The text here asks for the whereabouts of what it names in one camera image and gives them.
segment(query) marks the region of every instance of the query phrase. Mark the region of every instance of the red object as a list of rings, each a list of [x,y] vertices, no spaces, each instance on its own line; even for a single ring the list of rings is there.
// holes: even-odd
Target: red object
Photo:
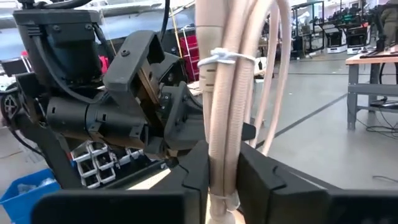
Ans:
[[[185,61],[185,70],[188,73],[188,81],[194,82],[199,80],[199,48],[196,35],[180,38],[180,46]]]
[[[101,62],[102,62],[102,68],[101,68],[102,74],[105,74],[106,71],[108,71],[109,60],[108,60],[108,58],[105,57],[105,56],[99,56],[99,59],[100,59]]]

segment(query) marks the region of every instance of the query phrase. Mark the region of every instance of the wooden desk top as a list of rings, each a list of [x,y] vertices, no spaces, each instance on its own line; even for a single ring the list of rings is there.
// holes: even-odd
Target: wooden desk top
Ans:
[[[392,47],[391,50],[378,53],[378,55],[391,55],[392,54],[391,52],[394,52],[393,54],[395,54],[396,57],[360,58],[360,56],[367,53],[357,54],[355,56],[346,59],[346,65],[398,62],[398,54],[396,49],[398,49],[398,45]]]
[[[156,183],[158,183],[160,180],[162,180],[167,174],[170,173],[169,169],[163,170],[162,172],[132,186],[128,190],[147,190],[151,187],[153,187]],[[209,197],[207,197],[207,209],[206,209],[206,223],[210,219],[210,201]],[[244,222],[244,217],[242,214],[240,214],[238,211],[233,211],[233,215],[235,216],[235,224],[245,224]]]

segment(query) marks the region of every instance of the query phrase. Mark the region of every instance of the metal frame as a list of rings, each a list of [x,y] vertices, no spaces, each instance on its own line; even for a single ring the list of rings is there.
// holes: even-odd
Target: metal frame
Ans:
[[[349,130],[355,130],[356,113],[359,110],[398,113],[398,110],[370,106],[373,101],[377,100],[377,96],[398,96],[398,85],[379,84],[379,80],[377,79],[379,72],[380,63],[371,64],[369,83],[358,83],[359,64],[349,65],[347,96],[347,128]],[[368,95],[367,106],[358,105],[358,95]]]

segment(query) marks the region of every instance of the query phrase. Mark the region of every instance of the white zip tie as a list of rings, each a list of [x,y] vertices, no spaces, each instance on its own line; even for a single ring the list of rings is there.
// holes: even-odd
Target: white zip tie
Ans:
[[[250,55],[243,55],[239,53],[229,52],[228,49],[221,47],[216,47],[214,50],[210,51],[211,57],[201,59],[198,62],[198,67],[202,65],[208,65],[211,63],[225,63],[225,64],[235,64],[236,58],[241,57],[256,62],[256,58]]]

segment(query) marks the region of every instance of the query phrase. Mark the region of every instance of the workbench leg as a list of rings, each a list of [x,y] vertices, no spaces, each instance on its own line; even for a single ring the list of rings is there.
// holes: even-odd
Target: workbench leg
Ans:
[[[379,73],[380,73],[380,64],[373,63],[371,64],[371,77],[370,77],[370,84],[379,84]],[[377,100],[377,96],[369,95],[368,96],[368,106],[371,105],[372,102]]]
[[[348,70],[348,86],[358,84],[359,65],[350,65]],[[358,95],[348,92],[347,96],[347,128],[355,130]]]

